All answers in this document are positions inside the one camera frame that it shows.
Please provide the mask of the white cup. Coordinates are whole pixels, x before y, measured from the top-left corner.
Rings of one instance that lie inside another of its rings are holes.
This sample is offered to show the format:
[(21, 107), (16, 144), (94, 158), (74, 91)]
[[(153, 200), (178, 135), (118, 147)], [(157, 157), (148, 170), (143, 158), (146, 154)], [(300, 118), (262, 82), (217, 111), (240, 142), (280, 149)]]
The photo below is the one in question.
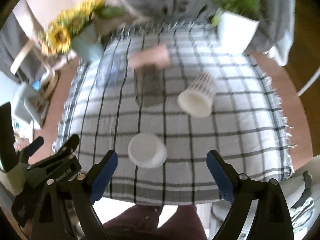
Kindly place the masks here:
[(128, 145), (129, 159), (141, 168), (158, 168), (167, 159), (167, 149), (159, 137), (151, 133), (138, 133)]

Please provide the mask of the smoky grey square cup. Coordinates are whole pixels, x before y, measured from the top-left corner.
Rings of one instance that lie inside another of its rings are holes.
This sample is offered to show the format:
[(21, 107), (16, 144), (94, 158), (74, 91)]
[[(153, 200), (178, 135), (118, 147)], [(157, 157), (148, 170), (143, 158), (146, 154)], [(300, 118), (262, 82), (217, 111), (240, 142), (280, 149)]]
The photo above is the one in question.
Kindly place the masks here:
[(162, 71), (155, 64), (146, 64), (134, 70), (135, 96), (139, 107), (153, 107), (164, 102)]

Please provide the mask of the pink cup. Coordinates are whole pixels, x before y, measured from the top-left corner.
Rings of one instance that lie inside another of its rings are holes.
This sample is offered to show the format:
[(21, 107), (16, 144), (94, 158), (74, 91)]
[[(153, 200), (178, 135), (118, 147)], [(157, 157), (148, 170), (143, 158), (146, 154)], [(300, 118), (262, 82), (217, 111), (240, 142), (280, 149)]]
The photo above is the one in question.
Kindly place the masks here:
[(165, 69), (171, 66), (170, 54), (166, 44), (157, 45), (129, 57), (129, 67), (132, 70), (152, 64), (157, 69)]

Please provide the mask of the checkered paper cup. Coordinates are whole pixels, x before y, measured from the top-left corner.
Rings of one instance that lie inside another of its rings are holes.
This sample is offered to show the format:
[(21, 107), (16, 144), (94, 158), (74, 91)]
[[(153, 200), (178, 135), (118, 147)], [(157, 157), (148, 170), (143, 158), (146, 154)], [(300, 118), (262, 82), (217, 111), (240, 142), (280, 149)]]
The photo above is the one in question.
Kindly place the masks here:
[(206, 118), (213, 111), (215, 94), (214, 75), (209, 72), (202, 72), (178, 96), (177, 104), (182, 111), (193, 117)]

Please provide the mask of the white desk fan device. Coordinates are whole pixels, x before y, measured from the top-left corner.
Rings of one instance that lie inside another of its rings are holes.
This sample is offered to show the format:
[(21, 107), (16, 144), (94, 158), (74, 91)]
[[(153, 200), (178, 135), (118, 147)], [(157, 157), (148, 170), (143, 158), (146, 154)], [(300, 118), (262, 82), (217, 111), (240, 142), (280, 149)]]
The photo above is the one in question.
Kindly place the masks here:
[(22, 124), (33, 123), (36, 130), (43, 127), (48, 106), (49, 101), (26, 82), (20, 85), (11, 102), (14, 118)]

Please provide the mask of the clear blue plastic jar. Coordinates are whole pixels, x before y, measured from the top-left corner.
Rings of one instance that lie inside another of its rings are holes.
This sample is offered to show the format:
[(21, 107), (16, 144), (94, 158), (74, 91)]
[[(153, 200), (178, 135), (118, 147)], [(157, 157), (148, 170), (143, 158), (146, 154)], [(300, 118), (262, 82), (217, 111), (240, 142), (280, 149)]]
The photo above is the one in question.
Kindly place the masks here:
[(120, 54), (105, 54), (99, 62), (95, 86), (97, 88), (115, 88), (123, 73), (122, 62)]

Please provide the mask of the checkered grey tablecloth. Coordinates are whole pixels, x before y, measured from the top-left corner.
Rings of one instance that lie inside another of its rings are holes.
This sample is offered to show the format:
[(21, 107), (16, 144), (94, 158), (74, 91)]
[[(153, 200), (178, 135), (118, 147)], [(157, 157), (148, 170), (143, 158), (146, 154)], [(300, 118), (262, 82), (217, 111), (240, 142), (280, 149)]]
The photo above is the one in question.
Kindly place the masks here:
[[(164, 102), (139, 107), (129, 57), (162, 43), (171, 59), (171, 67), (162, 72)], [(287, 120), (271, 78), (253, 57), (224, 53), (209, 25), (125, 27), (111, 34), (104, 54), (112, 53), (123, 61), (115, 88), (97, 88), (99, 64), (80, 62), (56, 140), (60, 148), (71, 135), (80, 137), (75, 155), (84, 172), (107, 151), (117, 152), (118, 167), (106, 197), (146, 205), (216, 202), (221, 195), (206, 165), (210, 150), (255, 180), (282, 181), (293, 175)], [(201, 72), (211, 72), (216, 82), (213, 111), (206, 118), (190, 116), (177, 104), (178, 95)], [(141, 168), (129, 159), (129, 142), (138, 133), (164, 142), (168, 155), (163, 165)]]

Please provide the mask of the light blue ribbed vase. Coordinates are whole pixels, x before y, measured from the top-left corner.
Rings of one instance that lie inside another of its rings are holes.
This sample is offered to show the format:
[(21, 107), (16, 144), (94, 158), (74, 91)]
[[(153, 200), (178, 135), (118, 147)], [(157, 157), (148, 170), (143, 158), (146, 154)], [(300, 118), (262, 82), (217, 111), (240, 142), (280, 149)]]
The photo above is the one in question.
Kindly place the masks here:
[(103, 56), (104, 47), (95, 29), (94, 23), (72, 38), (72, 49), (86, 62), (95, 62)]

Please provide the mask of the sunflower bouquet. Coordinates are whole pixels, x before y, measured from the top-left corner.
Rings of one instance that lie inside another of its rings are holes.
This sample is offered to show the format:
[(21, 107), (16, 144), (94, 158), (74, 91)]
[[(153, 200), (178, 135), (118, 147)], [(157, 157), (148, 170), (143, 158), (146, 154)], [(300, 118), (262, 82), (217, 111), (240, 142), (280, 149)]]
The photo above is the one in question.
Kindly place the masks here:
[(57, 57), (68, 54), (72, 43), (96, 18), (119, 18), (126, 13), (124, 7), (106, 4), (106, 0), (83, 0), (76, 7), (61, 11), (49, 23), (46, 31), (39, 31), (38, 42), (42, 54)]

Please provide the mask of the white chair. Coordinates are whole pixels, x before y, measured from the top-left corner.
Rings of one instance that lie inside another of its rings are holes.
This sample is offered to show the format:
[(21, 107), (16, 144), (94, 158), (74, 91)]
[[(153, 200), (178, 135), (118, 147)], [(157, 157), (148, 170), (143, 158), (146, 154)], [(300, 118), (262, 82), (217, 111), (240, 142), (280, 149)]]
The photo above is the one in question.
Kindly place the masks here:
[(312, 77), (308, 80), (308, 82), (298, 91), (297, 96), (302, 96), (319, 78), (320, 76), (320, 67), (315, 71)]

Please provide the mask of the pink curtain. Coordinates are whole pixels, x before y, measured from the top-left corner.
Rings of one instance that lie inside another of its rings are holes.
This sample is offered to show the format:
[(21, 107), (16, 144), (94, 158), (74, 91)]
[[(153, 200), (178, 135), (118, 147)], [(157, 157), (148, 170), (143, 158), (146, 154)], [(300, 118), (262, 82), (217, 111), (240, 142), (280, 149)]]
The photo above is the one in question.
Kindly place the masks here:
[[(36, 43), (38, 31), (47, 29), (48, 24), (60, 11), (74, 8), (82, 1), (83, 0), (19, 0), (13, 9), (13, 15), (22, 29), (22, 33), (26, 36), (22, 45), (24, 46), (29, 41)], [(150, 20), (148, 16), (134, 9), (129, 0), (106, 0), (106, 3), (124, 7), (127, 13), (118, 19), (109, 20), (108, 23), (110, 26), (103, 27), (99, 30), (97, 37), (90, 38), (86, 35), (85, 39), (87, 39), (89, 43), (95, 44), (100, 42), (101, 35), (109, 33), (125, 23), (140, 23)]]

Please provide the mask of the grey curtain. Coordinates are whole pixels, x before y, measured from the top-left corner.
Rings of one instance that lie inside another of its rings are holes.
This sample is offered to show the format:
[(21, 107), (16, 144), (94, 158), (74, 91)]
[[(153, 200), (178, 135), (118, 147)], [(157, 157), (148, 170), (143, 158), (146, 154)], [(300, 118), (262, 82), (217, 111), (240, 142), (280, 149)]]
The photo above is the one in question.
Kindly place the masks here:
[[(172, 20), (204, 19), (218, 9), (213, 0), (129, 0), (138, 12), (153, 18)], [(249, 48), (257, 53), (265, 53), (279, 66), (288, 62), (293, 44), (295, 28), (296, 0), (261, 0), (263, 9), (260, 24)], [(26, 36), (15, 16), (13, 9), (2, 18), (1, 27), (1, 71), (14, 82), (20, 82), (10, 72), (10, 66), (23, 47)]]

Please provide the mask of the white plant pot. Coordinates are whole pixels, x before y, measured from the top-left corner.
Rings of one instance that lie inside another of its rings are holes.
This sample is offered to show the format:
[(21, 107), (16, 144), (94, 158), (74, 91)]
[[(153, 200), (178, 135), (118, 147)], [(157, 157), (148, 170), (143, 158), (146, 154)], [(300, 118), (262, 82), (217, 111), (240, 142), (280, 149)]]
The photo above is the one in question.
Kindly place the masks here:
[(217, 25), (221, 50), (231, 55), (240, 55), (250, 44), (260, 21), (225, 11)]

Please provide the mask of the green potted plant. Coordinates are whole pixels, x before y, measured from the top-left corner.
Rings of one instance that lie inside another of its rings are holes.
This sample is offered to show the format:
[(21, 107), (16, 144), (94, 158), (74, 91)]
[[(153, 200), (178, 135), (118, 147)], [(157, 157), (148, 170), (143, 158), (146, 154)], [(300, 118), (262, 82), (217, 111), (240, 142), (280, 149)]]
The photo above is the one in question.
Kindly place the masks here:
[(213, 0), (219, 8), (211, 19), (214, 28), (221, 22), (224, 12), (231, 12), (251, 20), (258, 21), (263, 9), (261, 0)]

